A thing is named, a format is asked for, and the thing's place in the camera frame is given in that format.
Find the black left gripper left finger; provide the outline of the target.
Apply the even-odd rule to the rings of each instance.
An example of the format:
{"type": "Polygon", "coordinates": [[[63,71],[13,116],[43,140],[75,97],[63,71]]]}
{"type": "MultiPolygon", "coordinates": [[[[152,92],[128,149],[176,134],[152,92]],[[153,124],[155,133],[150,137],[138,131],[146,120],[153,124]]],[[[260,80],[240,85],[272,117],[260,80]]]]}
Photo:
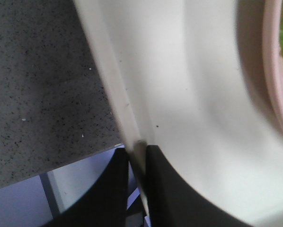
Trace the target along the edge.
{"type": "Polygon", "coordinates": [[[117,148],[91,188],[45,227],[124,227],[128,197],[129,156],[117,148]]]}

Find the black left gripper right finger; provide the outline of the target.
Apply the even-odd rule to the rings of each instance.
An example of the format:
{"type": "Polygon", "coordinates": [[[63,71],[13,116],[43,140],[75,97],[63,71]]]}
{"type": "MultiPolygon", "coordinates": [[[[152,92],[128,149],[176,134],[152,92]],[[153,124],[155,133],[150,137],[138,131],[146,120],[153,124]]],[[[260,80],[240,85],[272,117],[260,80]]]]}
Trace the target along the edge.
{"type": "Polygon", "coordinates": [[[189,186],[157,145],[146,148],[145,192],[153,227],[248,226],[189,186]]]}

